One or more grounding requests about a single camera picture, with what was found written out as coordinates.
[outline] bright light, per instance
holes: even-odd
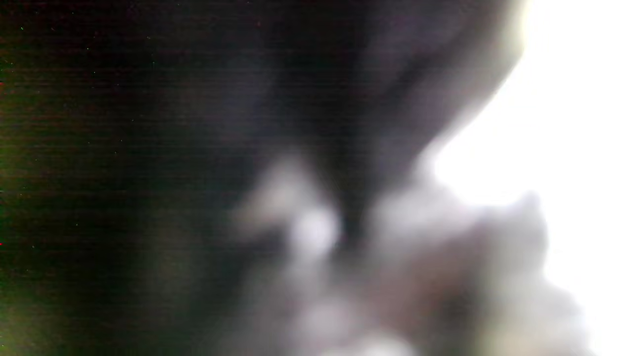
[[[546,275],[582,305],[598,356],[633,355],[632,10],[621,0],[534,0],[523,60],[435,165],[471,204],[538,192]]]

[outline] dark surface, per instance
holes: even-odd
[[[480,3],[399,1],[389,12],[380,1],[2,2],[6,354],[130,352],[131,330],[152,329],[131,317],[143,301],[134,263],[155,244],[142,238],[148,206],[165,197],[167,209],[186,212],[183,234],[199,239],[188,246],[205,251],[188,258],[213,271],[183,291],[188,302],[172,322],[182,334],[169,337],[179,345],[195,336],[235,300],[236,276],[262,249],[221,249],[223,209],[268,148],[289,138],[317,152],[355,251],[365,203],[399,183],[414,155],[518,58],[505,22],[512,7]],[[449,36],[435,20],[444,12],[463,15]],[[368,50],[391,33],[381,14],[427,25],[391,34],[407,45],[391,47],[399,54],[390,59]],[[199,287],[214,283],[223,293]],[[140,334],[171,343],[153,333]]]

